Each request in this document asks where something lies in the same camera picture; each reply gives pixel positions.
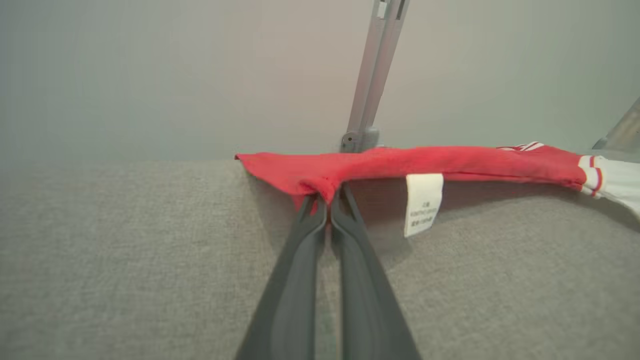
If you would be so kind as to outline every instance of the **red garment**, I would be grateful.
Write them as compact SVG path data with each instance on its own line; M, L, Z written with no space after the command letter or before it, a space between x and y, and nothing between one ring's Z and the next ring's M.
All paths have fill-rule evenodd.
M360 154L238 154L254 176L291 195L319 192L331 202L340 184L354 179L442 173L445 180L554 183L581 191L582 156L538 142L516 147L375 148Z

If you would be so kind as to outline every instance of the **gray textured fabric surface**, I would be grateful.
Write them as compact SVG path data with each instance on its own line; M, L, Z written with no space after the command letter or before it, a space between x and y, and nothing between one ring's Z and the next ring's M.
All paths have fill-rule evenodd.
M353 186L425 359L640 358L640 226L552 186L446 183L402 238L404 181ZM235 161L0 179L2 359L230 359L289 232L288 197ZM336 358L339 264L319 266Z

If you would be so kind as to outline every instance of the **gray wall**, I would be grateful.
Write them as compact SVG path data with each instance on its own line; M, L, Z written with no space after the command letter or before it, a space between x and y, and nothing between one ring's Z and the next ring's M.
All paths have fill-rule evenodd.
M0 0L0 163L323 152L370 0ZM586 149L640 95L640 1L413 0L386 145Z

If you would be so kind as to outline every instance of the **metal bracket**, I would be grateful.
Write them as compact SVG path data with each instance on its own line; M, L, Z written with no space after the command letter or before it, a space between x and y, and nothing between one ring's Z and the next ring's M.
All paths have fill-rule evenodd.
M378 111L408 5L409 0L374 2L349 125L342 137L341 152L362 152L377 144L379 132L375 130L376 142L372 142L367 129L372 127Z

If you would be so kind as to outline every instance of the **white sticker on metal pole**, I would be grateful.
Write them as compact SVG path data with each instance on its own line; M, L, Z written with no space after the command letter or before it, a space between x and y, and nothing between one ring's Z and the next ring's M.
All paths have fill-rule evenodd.
M404 237L407 238L433 225L442 202L442 174L410 174L406 176L406 219Z
M380 4L378 5L378 17L381 19L384 19L386 13L387 13L387 3L384 1L380 1Z

